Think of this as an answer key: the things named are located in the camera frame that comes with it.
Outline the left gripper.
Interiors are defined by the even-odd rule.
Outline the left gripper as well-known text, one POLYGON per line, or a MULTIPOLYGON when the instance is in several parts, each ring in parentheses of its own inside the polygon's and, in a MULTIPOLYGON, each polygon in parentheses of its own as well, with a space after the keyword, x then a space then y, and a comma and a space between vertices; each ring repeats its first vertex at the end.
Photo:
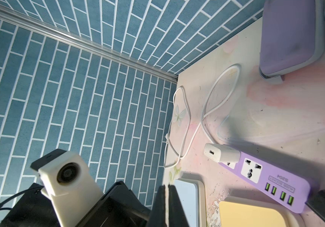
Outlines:
POLYGON ((151 210, 123 181, 114 183, 77 224, 78 227, 144 227, 151 210))

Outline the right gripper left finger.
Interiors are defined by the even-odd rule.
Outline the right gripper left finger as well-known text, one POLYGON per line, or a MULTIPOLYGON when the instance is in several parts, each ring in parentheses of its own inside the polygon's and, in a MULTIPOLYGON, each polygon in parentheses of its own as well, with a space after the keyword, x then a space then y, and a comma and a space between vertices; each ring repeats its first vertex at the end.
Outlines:
POLYGON ((147 227, 167 227, 165 189, 165 185, 160 186, 158 189, 149 220, 146 224, 147 227))

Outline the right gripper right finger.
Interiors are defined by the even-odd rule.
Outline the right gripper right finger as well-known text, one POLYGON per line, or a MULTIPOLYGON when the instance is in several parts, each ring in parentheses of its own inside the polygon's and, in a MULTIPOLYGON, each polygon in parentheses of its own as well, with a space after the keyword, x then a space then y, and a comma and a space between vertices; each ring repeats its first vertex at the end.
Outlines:
POLYGON ((169 226, 170 227, 189 227, 187 217, 184 213, 177 189, 174 185, 168 185, 169 198, 169 226))

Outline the white charger adapter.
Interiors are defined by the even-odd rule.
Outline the white charger adapter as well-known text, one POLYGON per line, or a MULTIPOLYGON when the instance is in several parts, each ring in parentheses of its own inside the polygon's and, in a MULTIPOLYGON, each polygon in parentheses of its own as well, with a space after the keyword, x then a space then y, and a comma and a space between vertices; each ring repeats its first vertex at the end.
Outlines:
POLYGON ((216 163, 238 163, 241 153, 227 145, 207 143, 204 154, 216 163))

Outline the purple power strip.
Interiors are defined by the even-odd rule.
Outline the purple power strip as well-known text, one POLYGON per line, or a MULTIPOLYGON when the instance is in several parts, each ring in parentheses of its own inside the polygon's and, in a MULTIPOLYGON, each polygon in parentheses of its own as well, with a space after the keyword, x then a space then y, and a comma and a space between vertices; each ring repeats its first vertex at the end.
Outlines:
POLYGON ((221 165, 290 211, 304 212, 311 194, 306 179, 244 152, 239 162, 221 165))

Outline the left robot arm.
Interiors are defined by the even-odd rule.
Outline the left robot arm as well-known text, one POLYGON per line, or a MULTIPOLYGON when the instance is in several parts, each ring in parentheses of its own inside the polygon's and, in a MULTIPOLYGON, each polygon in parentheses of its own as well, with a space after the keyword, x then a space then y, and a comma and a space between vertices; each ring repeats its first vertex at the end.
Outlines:
MULTIPOLYGON (((60 227, 52 202, 33 183, 16 194, 21 199, 1 220, 0 227, 60 227)), ((76 224, 77 227, 144 227, 151 210, 145 207, 123 181, 114 183, 76 224)))

